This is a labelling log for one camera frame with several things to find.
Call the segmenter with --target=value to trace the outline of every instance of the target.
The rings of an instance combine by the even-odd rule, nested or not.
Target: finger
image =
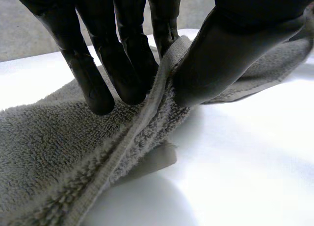
[[[267,27],[243,27],[215,7],[174,75],[175,101],[193,106],[233,84],[263,54],[295,35],[303,16]]]
[[[78,0],[76,8],[122,101],[141,103],[146,93],[116,35],[113,0]]]
[[[178,38],[177,17],[181,0],[148,0],[151,7],[154,38],[163,57]]]
[[[36,4],[32,0],[23,1],[54,38],[89,108],[98,115],[109,113],[114,108],[114,100],[84,42],[75,6],[63,4],[57,7],[53,4]]]
[[[121,42],[145,90],[149,91],[158,64],[143,33],[146,0],[114,0]]]

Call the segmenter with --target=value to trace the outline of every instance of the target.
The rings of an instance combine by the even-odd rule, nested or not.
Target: black glove
[[[96,53],[122,101],[141,103],[151,89],[158,64],[143,34],[146,0],[20,0],[45,26],[78,81],[90,109],[105,115],[114,108],[80,32],[82,17]],[[180,0],[150,0],[154,36],[163,55],[178,38]],[[121,41],[116,35],[115,13]]]

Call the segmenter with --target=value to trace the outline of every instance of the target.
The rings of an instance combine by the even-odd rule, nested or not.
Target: gray towel
[[[169,75],[190,44],[183,36],[172,45],[152,91],[138,106],[123,104],[114,93],[113,112],[96,116],[72,81],[35,104],[2,111],[0,225],[79,225],[103,190],[188,117],[190,109],[173,101]],[[233,101],[279,83],[312,47],[309,18],[301,38],[267,53],[211,102]]]

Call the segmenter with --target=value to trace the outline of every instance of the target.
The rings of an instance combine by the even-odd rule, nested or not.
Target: background wall
[[[178,28],[200,28],[214,0],[182,0]],[[144,31],[152,33],[150,8],[145,7]],[[86,27],[81,30],[91,45]],[[0,0],[0,62],[58,51],[52,37],[18,0]]]

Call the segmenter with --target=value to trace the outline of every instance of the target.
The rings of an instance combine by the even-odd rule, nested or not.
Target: white table
[[[72,78],[60,53],[2,62],[0,109]],[[302,65],[244,100],[198,107],[170,137],[178,162],[108,190],[83,225],[313,226],[313,93],[314,66]]]

